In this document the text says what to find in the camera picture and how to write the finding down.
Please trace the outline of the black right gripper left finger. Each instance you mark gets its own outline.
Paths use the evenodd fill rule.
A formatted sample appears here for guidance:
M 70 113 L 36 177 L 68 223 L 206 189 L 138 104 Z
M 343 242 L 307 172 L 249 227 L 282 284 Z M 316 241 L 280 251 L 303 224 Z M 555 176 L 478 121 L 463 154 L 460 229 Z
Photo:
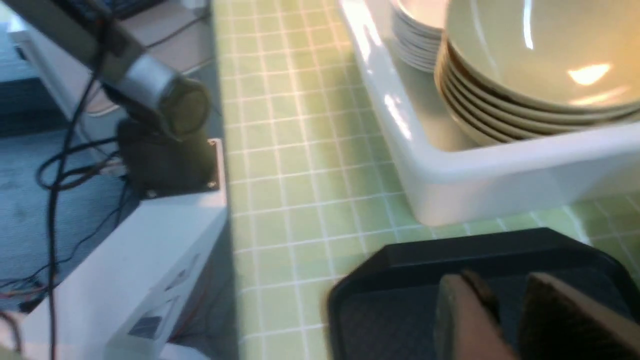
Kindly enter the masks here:
M 435 310 L 438 360 L 518 360 L 499 316 L 499 300 L 470 269 L 442 276 Z

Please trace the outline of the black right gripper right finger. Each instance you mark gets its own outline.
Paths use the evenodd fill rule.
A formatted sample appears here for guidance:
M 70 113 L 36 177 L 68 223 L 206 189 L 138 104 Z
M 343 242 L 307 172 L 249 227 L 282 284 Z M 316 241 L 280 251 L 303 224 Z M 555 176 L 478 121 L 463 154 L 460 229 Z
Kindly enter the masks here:
M 548 273 L 528 276 L 519 321 L 523 360 L 637 360 L 639 325 Z

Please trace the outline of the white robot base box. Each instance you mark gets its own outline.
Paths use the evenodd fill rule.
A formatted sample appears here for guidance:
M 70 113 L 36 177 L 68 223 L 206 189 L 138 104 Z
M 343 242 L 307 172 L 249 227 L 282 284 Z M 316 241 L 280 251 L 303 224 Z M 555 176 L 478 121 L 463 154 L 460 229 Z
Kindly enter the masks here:
M 171 344 L 227 222 L 223 141 L 203 193 L 144 200 L 54 289 L 57 360 L 205 360 Z

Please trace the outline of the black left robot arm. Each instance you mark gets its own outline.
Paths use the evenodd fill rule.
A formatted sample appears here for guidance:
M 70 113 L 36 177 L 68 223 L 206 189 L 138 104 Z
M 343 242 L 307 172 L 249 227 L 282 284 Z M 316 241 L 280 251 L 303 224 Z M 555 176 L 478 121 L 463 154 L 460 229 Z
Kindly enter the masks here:
M 147 198 L 216 190 L 206 134 L 207 87 L 154 57 L 101 1 L 8 0 L 10 9 L 87 67 L 126 112 L 115 142 L 131 185 Z

